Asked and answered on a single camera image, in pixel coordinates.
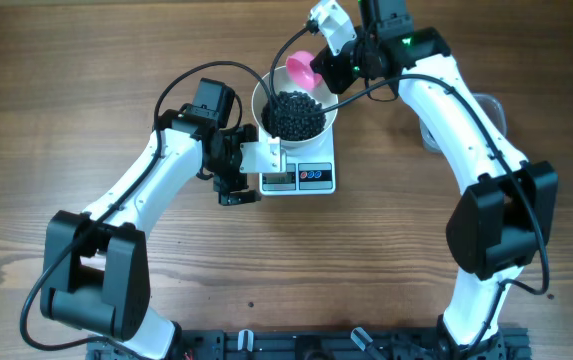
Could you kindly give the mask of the pink scoop with blue handle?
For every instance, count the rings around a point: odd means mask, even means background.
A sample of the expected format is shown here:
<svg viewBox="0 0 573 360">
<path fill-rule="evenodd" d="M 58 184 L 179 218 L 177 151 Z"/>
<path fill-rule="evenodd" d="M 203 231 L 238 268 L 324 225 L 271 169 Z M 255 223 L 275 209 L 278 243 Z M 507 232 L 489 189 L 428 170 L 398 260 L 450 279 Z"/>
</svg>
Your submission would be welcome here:
<svg viewBox="0 0 573 360">
<path fill-rule="evenodd" d="M 306 91 L 312 91 L 322 82 L 322 76 L 315 73 L 311 62 L 314 56 L 307 51 L 297 51 L 287 57 L 285 66 L 290 79 Z"/>
</svg>

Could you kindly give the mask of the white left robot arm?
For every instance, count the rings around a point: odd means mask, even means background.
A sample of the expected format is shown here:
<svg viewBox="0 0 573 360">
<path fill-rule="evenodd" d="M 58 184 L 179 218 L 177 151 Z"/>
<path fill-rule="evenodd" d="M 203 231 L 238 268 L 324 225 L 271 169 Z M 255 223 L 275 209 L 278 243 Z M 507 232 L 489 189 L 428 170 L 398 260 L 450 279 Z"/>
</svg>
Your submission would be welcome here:
<svg viewBox="0 0 573 360">
<path fill-rule="evenodd" d="M 239 96 L 203 78 L 194 99 L 154 122 L 147 148 L 100 199 L 81 213 L 59 211 L 46 230 L 42 316 L 89 331 L 88 342 L 140 359 L 185 359 L 181 327 L 149 304 L 146 241 L 179 190 L 212 180 L 223 206 L 259 200 L 241 171 L 252 125 L 227 126 Z"/>
</svg>

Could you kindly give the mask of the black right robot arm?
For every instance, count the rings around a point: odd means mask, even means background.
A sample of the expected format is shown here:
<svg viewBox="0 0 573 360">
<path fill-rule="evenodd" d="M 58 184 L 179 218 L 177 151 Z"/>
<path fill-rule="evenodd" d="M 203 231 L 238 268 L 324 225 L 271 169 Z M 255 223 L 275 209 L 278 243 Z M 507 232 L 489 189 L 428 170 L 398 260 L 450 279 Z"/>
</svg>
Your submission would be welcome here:
<svg viewBox="0 0 573 360">
<path fill-rule="evenodd" d="M 442 35 L 416 29 L 402 1 L 363 1 L 355 26 L 335 1 L 321 1 L 307 26 L 326 47 L 312 70 L 331 92 L 345 94 L 358 79 L 367 90 L 389 87 L 426 126 L 461 193 L 446 227 L 458 265 L 452 299 L 441 317 L 452 357 L 486 352 L 509 289 L 538 261 L 550 271 L 547 244 L 558 176 L 533 163 L 497 129 L 476 101 Z"/>
</svg>

